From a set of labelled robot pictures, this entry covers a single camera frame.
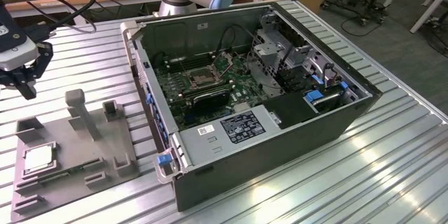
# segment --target label sticker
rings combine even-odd
[[[63,3],[59,2],[49,2],[49,3],[41,3],[40,6],[52,6],[52,5],[63,5]]]
[[[0,36],[5,35],[8,32],[9,32],[8,27],[5,27],[0,24]]]
[[[199,131],[199,134],[200,134],[200,135],[204,135],[204,134],[207,134],[207,133],[215,131],[215,128],[213,128],[212,125],[208,125],[208,126],[205,126],[205,127],[199,128],[197,131]]]
[[[207,29],[207,28],[208,28],[208,23],[197,24],[197,30]]]
[[[267,132],[252,111],[248,111],[220,122],[224,127],[227,136],[229,136],[233,144],[237,144]]]

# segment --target motherboard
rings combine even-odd
[[[165,60],[159,84],[179,129],[216,120],[260,104],[268,96],[247,68],[247,54]]]

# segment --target metal bracket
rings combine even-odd
[[[132,61],[132,53],[131,53],[131,48],[129,48],[129,40],[132,39],[132,36],[137,33],[140,30],[140,27],[137,25],[137,22],[135,20],[123,22],[120,24],[120,31],[121,31],[121,38],[124,42],[124,48],[127,50],[127,57],[128,57],[128,62],[129,66],[133,66],[133,61]]]

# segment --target white label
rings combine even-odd
[[[207,29],[208,28],[208,23],[201,23],[197,25],[197,30]]]
[[[0,36],[5,35],[9,32],[8,27],[0,26]]]
[[[52,6],[52,5],[63,5],[63,3],[59,2],[49,2],[49,3],[41,3],[40,6]]]
[[[207,133],[209,133],[209,132],[213,132],[213,131],[215,131],[215,128],[213,128],[212,125],[208,125],[208,126],[205,126],[205,127],[199,128],[197,131],[199,131],[199,134],[200,134],[200,135],[204,135],[204,134],[207,134]]]

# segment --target caster wheel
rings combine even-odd
[[[328,6],[329,6],[329,4],[328,4],[327,2],[321,4],[321,8],[323,8],[324,10],[328,9]]]

